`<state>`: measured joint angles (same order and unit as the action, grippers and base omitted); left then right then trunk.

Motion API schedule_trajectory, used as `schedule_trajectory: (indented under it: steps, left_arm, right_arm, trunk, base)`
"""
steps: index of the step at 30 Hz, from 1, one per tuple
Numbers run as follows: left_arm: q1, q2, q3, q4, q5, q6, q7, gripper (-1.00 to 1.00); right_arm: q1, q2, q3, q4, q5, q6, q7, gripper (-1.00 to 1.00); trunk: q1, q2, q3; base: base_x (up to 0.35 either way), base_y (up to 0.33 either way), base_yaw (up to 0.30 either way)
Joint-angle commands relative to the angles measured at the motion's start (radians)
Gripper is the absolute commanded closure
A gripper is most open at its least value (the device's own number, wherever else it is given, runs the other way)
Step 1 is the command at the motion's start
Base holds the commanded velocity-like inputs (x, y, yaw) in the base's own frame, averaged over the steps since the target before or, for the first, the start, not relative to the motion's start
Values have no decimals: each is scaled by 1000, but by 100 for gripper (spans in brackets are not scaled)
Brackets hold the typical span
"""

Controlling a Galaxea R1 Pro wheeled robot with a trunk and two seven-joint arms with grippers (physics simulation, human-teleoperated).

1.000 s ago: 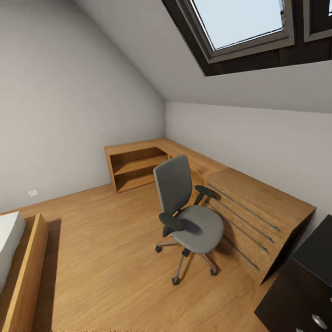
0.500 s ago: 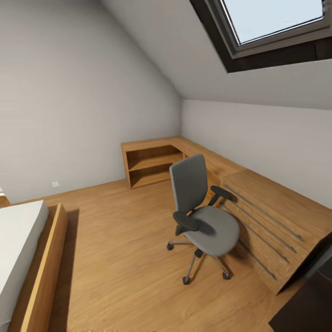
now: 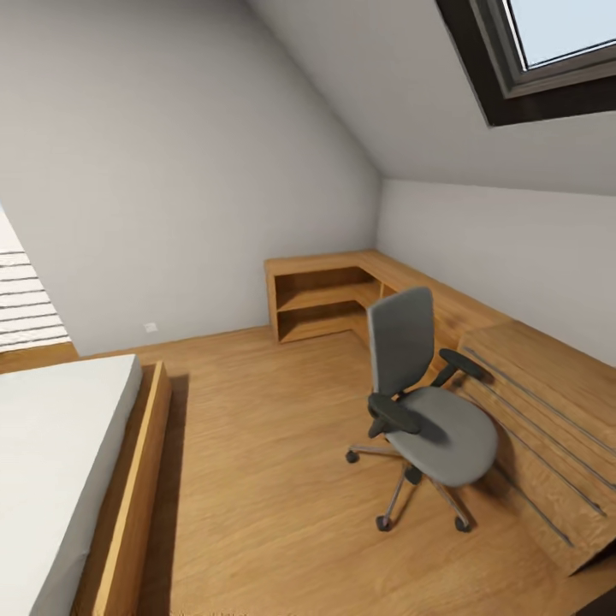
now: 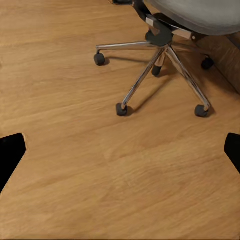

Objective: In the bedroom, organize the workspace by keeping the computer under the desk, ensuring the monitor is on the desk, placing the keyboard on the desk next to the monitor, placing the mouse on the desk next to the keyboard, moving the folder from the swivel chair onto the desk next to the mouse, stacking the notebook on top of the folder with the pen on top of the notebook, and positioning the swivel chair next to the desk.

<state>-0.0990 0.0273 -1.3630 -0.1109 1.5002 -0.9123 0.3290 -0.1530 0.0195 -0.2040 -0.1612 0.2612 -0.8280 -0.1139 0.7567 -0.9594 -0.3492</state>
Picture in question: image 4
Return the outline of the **swivel chair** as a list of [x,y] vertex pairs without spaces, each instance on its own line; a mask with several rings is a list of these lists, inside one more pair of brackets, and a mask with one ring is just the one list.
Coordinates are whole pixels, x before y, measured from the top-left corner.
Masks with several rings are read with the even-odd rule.
[[149,25],[145,41],[96,46],[96,65],[105,62],[101,50],[156,51],[124,100],[116,104],[116,114],[127,113],[127,103],[145,76],[151,69],[152,75],[159,75],[167,57],[203,104],[196,106],[195,115],[206,117],[210,104],[176,53],[206,55],[201,65],[203,69],[208,70],[213,66],[213,60],[210,58],[212,52],[174,42],[173,35],[198,42],[207,36],[240,33],[240,0],[145,1],[156,9],[156,14],[152,15],[142,0],[109,0],[112,5],[130,5],[135,9],[140,18]]

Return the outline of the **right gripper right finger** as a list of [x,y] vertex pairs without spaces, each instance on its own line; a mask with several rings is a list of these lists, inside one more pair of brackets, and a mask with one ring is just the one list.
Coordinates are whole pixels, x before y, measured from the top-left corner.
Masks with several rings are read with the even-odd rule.
[[240,135],[230,132],[227,135],[224,151],[240,173]]

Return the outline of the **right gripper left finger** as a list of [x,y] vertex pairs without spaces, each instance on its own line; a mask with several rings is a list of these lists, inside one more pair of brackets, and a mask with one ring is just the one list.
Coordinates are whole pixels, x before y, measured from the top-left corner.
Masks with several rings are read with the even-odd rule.
[[22,133],[0,138],[0,193],[26,153]]

